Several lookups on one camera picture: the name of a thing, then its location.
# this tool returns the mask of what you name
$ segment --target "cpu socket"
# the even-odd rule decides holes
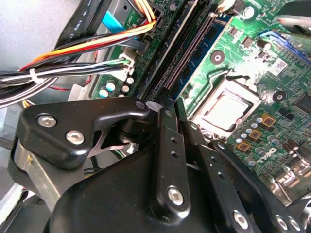
[[[228,138],[261,104],[258,94],[237,80],[223,78],[192,120],[219,137]]]

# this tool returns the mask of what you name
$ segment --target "blue cable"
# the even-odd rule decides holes
[[[105,25],[105,27],[108,28],[111,33],[120,33],[126,31],[126,29],[120,24],[120,22],[111,14],[110,11],[107,11],[102,23]]]
[[[280,43],[281,45],[283,45],[284,47],[288,48],[292,53],[296,54],[298,57],[300,57],[302,60],[304,60],[305,62],[307,62],[309,65],[311,65],[311,61],[309,60],[309,58],[303,54],[301,51],[299,51],[298,49],[296,49],[293,45],[290,44],[290,42],[288,42],[286,39],[284,39],[281,35],[279,35],[277,32],[275,31],[270,31],[270,30],[266,30],[263,31],[261,33],[258,34],[260,37],[272,37],[274,40],[276,40],[278,43]]]

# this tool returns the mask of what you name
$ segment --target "motherboard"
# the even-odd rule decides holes
[[[294,1],[149,2],[157,22],[137,38],[145,49],[110,54],[133,70],[102,75],[93,98],[153,101],[166,88],[207,141],[226,142],[284,204],[309,193],[311,28],[289,29]],[[124,27],[141,23],[131,10]]]

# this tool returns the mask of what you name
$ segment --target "white plastic clip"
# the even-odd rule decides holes
[[[30,69],[29,74],[31,79],[36,83],[36,84],[41,84],[44,82],[45,79],[40,79],[38,78],[37,74],[35,73],[35,69]]]

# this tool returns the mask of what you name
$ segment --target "white connector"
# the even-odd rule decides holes
[[[119,58],[124,58],[130,62],[126,63],[125,65],[127,67],[123,68],[122,70],[111,71],[109,72],[109,74],[124,82],[129,75],[132,75],[134,73],[136,53],[129,48],[126,48],[124,52],[119,55]]]
[[[218,4],[217,10],[222,13],[229,10],[234,4],[236,0],[221,0]]]

